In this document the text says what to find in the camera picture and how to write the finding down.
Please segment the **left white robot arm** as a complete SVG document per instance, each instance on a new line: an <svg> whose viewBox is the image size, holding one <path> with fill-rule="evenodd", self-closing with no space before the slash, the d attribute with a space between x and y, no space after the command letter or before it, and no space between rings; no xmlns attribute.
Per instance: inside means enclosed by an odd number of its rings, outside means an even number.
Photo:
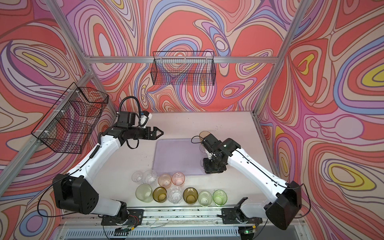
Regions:
<svg viewBox="0 0 384 240"><path fill-rule="evenodd" d="M97 145L66 174L53 180L56 207L83 215L128 218L127 204L101 197L92 183L107 160L128 140L157 140L164 132L157 127L109 127L100 133Z"/></svg>

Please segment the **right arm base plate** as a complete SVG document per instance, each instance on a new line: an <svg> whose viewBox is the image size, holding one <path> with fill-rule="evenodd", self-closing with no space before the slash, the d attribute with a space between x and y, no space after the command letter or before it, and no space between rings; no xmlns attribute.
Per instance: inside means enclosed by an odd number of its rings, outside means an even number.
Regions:
<svg viewBox="0 0 384 240"><path fill-rule="evenodd" d="M258 226L263 223L262 218L249 218L240 209L236 208L222 208L221 214L217 215L222 219L223 224L253 224Z"/></svg>

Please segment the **yellow plastic cup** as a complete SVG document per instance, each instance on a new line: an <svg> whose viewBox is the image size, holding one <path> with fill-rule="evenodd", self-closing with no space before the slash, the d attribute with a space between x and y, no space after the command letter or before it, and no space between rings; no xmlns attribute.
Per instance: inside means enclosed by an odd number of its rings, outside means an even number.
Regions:
<svg viewBox="0 0 384 240"><path fill-rule="evenodd" d="M209 131L202 131L199 133L199 138L204 139L205 137L207 137L210 134L211 134L211 132L209 132Z"/></svg>

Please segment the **bright green cup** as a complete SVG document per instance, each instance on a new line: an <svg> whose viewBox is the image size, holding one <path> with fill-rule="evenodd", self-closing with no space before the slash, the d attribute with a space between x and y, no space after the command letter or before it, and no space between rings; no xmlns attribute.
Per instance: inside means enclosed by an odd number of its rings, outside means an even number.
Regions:
<svg viewBox="0 0 384 240"><path fill-rule="evenodd" d="M228 201L228 196L223 190L215 190L213 193L213 201L217 206L223 206Z"/></svg>

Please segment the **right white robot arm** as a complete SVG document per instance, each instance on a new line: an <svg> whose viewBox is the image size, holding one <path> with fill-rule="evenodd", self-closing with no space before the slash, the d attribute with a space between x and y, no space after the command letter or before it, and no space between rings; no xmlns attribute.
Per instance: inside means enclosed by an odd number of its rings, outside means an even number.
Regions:
<svg viewBox="0 0 384 240"><path fill-rule="evenodd" d="M227 170L227 165L237 169L265 195L265 204L245 203L244 197L235 210L238 220L267 218L273 225L286 230L302 208L302 186L290 183L274 175L257 163L233 139L218 140L212 134L201 138L201 144L208 154L203 159L206 174L219 174Z"/></svg>

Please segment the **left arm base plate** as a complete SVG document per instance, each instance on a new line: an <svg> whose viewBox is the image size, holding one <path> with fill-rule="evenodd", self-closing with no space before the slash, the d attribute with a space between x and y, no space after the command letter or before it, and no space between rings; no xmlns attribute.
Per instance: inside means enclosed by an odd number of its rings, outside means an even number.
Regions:
<svg viewBox="0 0 384 240"><path fill-rule="evenodd" d="M142 224L144 209L128 209L125 217L103 216L102 226L139 226Z"/></svg>

